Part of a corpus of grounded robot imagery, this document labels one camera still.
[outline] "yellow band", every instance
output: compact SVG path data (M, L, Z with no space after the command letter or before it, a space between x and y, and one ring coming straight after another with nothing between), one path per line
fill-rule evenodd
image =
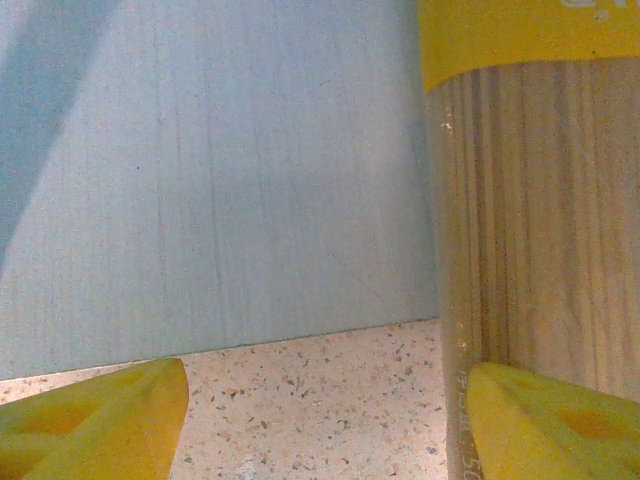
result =
M640 0L418 0L429 91L477 68L640 56Z

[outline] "speckled floor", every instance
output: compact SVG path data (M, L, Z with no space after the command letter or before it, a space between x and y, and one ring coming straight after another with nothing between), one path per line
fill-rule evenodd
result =
M182 359L172 480L446 479L436 321ZM0 382L0 403L117 368Z

